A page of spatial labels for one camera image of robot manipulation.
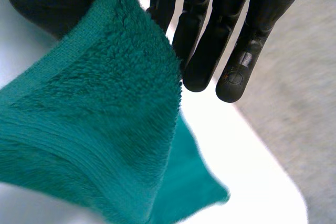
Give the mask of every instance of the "gray carpet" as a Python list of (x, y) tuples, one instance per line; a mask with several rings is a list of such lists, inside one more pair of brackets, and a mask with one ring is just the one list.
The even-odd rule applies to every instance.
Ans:
[[(174, 24), (181, 9), (179, 0)], [(276, 24), (236, 103), (299, 186), (310, 224), (336, 223), (335, 19), (336, 0), (297, 0)], [(216, 78), (243, 21), (242, 15)]]

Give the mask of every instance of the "robotic hand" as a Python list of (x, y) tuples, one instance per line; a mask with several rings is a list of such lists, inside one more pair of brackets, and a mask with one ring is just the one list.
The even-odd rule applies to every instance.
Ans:
[[(151, 0), (148, 12), (166, 32), (176, 0)], [(246, 0), (213, 0), (212, 13), (197, 47), (210, 0), (184, 0), (173, 39), (183, 83), (194, 92), (209, 84)], [(295, 0), (250, 0), (235, 48), (216, 87), (217, 96), (235, 102), (243, 95), (261, 50), (277, 20)]]
[[(27, 20), (61, 39), (88, 11), (93, 0), (9, 0)], [(151, 0), (148, 12), (166, 32), (176, 0)], [(173, 40), (182, 60), (184, 85), (204, 90), (217, 67), (246, 0), (213, 0), (212, 13), (198, 46), (209, 0), (184, 0)], [(295, 0), (250, 0), (245, 23), (216, 87), (217, 96), (235, 102), (243, 94), (259, 54), (276, 21)]]

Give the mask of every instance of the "teal towel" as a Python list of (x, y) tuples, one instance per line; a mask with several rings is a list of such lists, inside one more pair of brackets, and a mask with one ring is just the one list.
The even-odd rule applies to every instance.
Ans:
[(0, 90), (0, 181), (116, 224), (175, 223), (225, 202), (180, 99), (179, 62), (138, 0), (95, 0)]

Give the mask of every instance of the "terry cloth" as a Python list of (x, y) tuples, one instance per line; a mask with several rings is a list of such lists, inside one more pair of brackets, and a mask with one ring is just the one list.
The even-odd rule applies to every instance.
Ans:
[(178, 113), (179, 62), (138, 0), (94, 0), (47, 55), (0, 90), (0, 181), (168, 224), (228, 191)]

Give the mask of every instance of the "white table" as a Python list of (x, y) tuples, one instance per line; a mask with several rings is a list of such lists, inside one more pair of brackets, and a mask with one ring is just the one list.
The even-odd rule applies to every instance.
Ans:
[[(141, 2), (147, 6), (149, 0)], [(0, 0), (0, 88), (54, 43)], [(215, 83), (202, 93), (184, 90), (182, 108), (206, 164), (232, 194), (227, 204), (208, 207), (182, 223), (308, 223), (298, 188), (236, 108), (216, 98)], [(1, 224), (103, 224), (88, 211), (5, 184), (0, 184), (0, 206)]]

